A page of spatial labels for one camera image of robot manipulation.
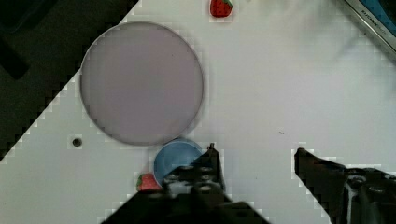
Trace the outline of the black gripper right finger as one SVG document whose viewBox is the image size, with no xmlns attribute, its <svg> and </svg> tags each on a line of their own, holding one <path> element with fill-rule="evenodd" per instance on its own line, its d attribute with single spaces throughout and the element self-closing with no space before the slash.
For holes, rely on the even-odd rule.
<svg viewBox="0 0 396 224">
<path fill-rule="evenodd" d="M 347 168 L 300 147 L 295 174 L 332 224 L 396 224 L 395 176 L 375 168 Z"/>
</svg>

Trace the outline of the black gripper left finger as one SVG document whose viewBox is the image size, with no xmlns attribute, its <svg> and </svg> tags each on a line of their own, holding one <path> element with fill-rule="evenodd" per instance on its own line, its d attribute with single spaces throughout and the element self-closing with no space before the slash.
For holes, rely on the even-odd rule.
<svg viewBox="0 0 396 224">
<path fill-rule="evenodd" d="M 206 152 L 190 164 L 179 165 L 168 173 L 162 181 L 163 190 L 176 197 L 179 194 L 199 192 L 225 192 L 225 183 L 219 152 L 210 143 Z"/>
</svg>

